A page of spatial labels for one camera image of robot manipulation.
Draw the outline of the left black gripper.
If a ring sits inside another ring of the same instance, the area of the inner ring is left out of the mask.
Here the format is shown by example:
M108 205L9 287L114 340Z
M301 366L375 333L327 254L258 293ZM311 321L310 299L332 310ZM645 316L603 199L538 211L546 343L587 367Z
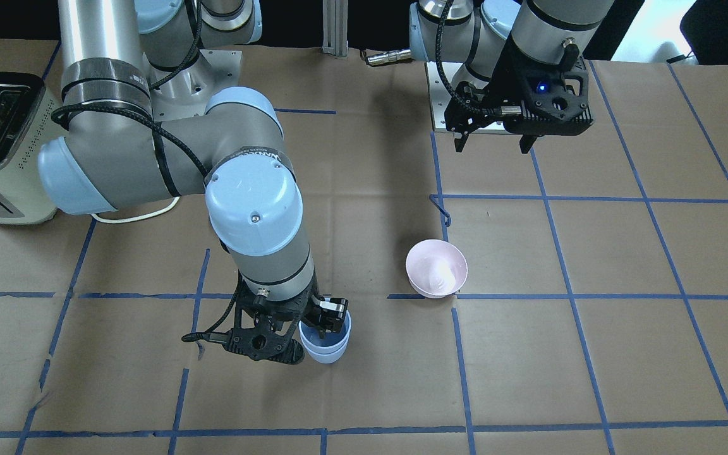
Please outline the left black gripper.
M456 153L463 152L469 133L496 121L509 133L522 135L522 154L529 154L540 136L576 136L594 124L588 72L577 41L567 37L555 50L561 56L554 63L541 63L508 38L486 87L465 82L456 87L445 111Z

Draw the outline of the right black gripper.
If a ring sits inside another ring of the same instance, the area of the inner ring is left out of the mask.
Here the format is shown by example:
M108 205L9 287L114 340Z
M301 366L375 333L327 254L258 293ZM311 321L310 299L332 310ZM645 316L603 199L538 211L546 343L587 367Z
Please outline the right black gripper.
M294 338L298 323L305 322L320 335L340 333L348 314L348 299L322 296L314 277L295 296L274 301L249 288L239 276L234 302L234 322L224 333L224 349L283 365L297 365L305 356L304 347Z

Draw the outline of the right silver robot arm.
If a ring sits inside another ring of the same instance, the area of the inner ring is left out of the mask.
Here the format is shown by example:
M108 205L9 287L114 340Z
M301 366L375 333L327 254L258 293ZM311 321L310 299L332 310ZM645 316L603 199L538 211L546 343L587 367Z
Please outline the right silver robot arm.
M318 289L300 188L274 106L230 87L207 54L261 37L257 1L61 1L66 135L39 176L55 206L95 215L202 194L238 268L224 314L186 343L254 361L336 361L351 322Z

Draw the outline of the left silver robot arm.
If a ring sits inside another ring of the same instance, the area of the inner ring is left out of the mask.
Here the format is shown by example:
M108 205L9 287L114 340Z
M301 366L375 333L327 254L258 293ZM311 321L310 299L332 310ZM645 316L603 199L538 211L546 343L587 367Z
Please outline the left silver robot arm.
M409 49L436 67L456 152L497 122L520 137L523 154L538 138L586 132L595 120L583 53L611 8L611 1L414 2Z

